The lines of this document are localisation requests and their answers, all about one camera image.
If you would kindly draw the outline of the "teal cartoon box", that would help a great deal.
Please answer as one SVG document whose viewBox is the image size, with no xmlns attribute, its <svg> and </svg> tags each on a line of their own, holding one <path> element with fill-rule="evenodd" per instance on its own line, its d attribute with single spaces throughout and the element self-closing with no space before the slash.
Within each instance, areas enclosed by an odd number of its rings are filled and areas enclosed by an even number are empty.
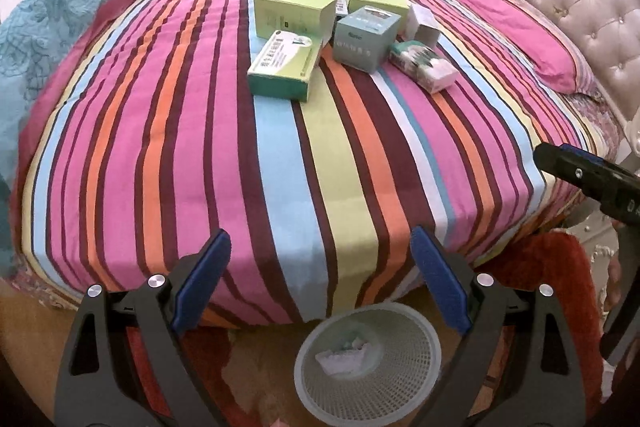
<svg viewBox="0 0 640 427">
<path fill-rule="evenodd" d="M 400 22 L 399 15 L 370 5 L 342 17 L 334 28 L 334 61 L 372 74 L 387 60 Z"/>
</svg>

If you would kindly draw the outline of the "teal patterned blanket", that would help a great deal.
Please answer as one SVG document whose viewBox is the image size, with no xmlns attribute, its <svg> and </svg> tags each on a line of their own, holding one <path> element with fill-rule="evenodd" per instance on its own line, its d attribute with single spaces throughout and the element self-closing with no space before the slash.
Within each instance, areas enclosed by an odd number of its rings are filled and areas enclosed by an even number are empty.
<svg viewBox="0 0 640 427">
<path fill-rule="evenodd" d="M 107 0 L 22 0 L 1 23 L 1 276 L 15 273 L 9 199 L 18 137 L 47 80 Z"/>
</svg>

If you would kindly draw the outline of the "white disposable toilet cover packet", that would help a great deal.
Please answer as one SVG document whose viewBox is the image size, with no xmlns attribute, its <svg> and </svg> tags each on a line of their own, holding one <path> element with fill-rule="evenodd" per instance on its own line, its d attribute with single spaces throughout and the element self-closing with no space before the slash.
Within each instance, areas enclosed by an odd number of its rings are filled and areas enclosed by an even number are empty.
<svg viewBox="0 0 640 427">
<path fill-rule="evenodd" d="M 356 338 L 337 351 L 318 352 L 314 359 L 328 376 L 355 376 L 366 365 L 370 350 L 371 343 Z"/>
</svg>

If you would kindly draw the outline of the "pink striped pillow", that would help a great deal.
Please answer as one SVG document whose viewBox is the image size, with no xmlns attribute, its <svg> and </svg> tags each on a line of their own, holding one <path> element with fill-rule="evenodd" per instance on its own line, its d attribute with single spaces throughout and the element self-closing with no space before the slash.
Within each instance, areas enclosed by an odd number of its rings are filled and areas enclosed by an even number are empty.
<svg viewBox="0 0 640 427">
<path fill-rule="evenodd" d="M 591 67 L 576 44 L 526 0 L 457 0 L 532 62 L 540 81 L 555 92 L 599 98 Z"/>
</svg>

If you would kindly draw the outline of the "green white medicine box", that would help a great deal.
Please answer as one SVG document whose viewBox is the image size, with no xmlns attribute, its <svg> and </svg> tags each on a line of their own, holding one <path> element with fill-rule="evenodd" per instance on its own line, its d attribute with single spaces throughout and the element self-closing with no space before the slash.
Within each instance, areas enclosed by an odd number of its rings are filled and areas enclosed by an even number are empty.
<svg viewBox="0 0 640 427">
<path fill-rule="evenodd" d="M 247 71 L 250 93 L 306 102 L 321 49 L 322 39 L 316 36 L 275 31 Z"/>
</svg>

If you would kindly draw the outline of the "plain lime green box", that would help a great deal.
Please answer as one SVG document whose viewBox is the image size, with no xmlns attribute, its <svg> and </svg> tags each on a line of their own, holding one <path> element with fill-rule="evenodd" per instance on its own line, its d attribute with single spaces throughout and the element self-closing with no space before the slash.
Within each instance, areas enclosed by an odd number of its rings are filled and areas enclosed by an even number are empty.
<svg viewBox="0 0 640 427">
<path fill-rule="evenodd" d="M 348 12 L 355 12 L 364 6 L 372 6 L 400 17 L 400 24 L 407 21 L 409 2 L 407 0 L 346 0 Z"/>
</svg>

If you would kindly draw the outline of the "striped colourful bed sheet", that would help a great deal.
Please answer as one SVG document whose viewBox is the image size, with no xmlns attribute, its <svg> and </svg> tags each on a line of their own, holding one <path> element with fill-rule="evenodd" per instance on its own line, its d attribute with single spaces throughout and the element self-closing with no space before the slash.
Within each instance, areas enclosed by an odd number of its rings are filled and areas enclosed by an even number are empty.
<svg viewBox="0 0 640 427">
<path fill-rule="evenodd" d="M 450 88 L 324 50 L 299 103 L 250 93 L 254 0 L 107 0 L 18 137 L 10 283 L 73 308 L 93 284 L 170 271 L 221 229 L 233 248 L 210 321 L 307 322 L 366 284 L 408 291 L 416 272 L 374 274 L 385 235 L 425 225 L 480 265 L 554 225 L 579 194 L 536 168 L 534 148 L 614 158 L 622 134 L 600 93 L 546 87 L 457 0 L 410 1 L 442 25 Z"/>
</svg>

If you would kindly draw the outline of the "light green box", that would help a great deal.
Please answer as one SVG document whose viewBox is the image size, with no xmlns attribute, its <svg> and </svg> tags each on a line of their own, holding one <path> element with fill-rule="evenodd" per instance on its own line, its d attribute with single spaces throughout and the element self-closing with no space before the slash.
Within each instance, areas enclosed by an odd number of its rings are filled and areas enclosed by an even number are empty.
<svg viewBox="0 0 640 427">
<path fill-rule="evenodd" d="M 254 0 L 256 34 L 268 39 L 284 30 L 327 44 L 333 35 L 336 4 L 337 0 Z"/>
</svg>

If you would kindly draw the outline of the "white red text card box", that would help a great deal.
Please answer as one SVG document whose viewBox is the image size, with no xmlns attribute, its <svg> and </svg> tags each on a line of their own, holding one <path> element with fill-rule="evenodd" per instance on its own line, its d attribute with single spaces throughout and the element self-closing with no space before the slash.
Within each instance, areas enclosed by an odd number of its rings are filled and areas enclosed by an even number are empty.
<svg viewBox="0 0 640 427">
<path fill-rule="evenodd" d="M 342 18 L 348 15 L 347 0 L 336 0 L 335 3 L 335 16 Z"/>
</svg>

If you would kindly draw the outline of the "white silver printed box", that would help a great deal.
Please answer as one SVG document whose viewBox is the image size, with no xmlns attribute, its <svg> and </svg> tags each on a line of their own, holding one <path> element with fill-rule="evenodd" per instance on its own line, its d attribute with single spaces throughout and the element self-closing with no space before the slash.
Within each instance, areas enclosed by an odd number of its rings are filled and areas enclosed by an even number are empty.
<svg viewBox="0 0 640 427">
<path fill-rule="evenodd" d="M 426 6 L 417 3 L 410 5 L 402 36 L 407 41 L 419 41 L 429 48 L 435 49 L 440 29 L 433 12 Z"/>
</svg>

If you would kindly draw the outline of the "pink white tissue pack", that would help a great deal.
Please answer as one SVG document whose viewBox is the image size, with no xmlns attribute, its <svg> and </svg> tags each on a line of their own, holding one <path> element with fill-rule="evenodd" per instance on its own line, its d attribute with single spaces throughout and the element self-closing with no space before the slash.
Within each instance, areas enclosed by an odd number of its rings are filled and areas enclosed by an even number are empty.
<svg viewBox="0 0 640 427">
<path fill-rule="evenodd" d="M 446 58 L 419 41 L 396 41 L 390 47 L 390 62 L 429 94 L 448 89 L 458 71 Z"/>
</svg>

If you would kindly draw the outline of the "pale green mesh waste basket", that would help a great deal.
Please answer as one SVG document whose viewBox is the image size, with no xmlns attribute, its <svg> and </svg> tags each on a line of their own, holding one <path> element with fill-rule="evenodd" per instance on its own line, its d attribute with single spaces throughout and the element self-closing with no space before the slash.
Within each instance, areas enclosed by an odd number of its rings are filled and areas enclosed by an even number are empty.
<svg viewBox="0 0 640 427">
<path fill-rule="evenodd" d="M 371 343 L 361 372 L 326 375 L 314 356 L 356 338 Z M 326 425 L 389 426 L 426 401 L 441 366 L 442 347 L 431 322 L 401 303 L 380 303 L 320 323 L 296 355 L 294 385 L 305 409 Z"/>
</svg>

